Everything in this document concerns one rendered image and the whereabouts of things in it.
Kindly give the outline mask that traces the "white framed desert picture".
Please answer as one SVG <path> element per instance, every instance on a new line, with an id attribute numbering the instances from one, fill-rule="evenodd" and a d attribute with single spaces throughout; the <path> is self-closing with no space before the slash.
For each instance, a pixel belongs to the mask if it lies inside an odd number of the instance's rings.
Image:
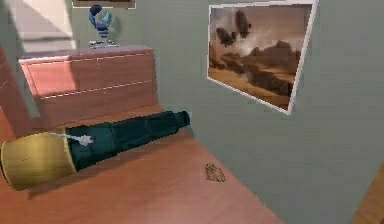
<path id="1" fill-rule="evenodd" d="M 209 7 L 207 79 L 292 113 L 319 0 Z"/>

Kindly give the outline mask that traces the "red-brown chest of drawers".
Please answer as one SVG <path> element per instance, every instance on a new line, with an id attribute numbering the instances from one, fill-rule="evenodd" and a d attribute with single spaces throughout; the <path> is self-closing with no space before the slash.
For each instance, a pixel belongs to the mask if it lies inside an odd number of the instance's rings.
<path id="1" fill-rule="evenodd" d="M 148 46 L 27 53 L 19 64 L 45 127 L 157 103 L 155 59 Z"/>

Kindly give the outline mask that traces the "brown framed picture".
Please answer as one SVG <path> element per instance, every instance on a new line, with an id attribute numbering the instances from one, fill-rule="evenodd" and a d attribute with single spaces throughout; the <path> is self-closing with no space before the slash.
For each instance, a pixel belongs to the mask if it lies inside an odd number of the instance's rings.
<path id="1" fill-rule="evenodd" d="M 91 7 L 93 5 L 132 9 L 136 7 L 136 0 L 72 0 L 73 7 Z"/>

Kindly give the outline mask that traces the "blue and white sculpture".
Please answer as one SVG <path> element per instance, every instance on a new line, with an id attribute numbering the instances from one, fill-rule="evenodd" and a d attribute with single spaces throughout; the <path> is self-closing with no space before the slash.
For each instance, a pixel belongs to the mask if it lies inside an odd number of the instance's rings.
<path id="1" fill-rule="evenodd" d="M 90 48 L 96 49 L 116 44 L 115 41 L 108 38 L 109 27 L 112 23 L 112 14 L 109 10 L 104 10 L 101 5 L 94 4 L 89 8 L 88 20 L 101 37 L 100 40 L 89 41 L 88 46 Z"/>

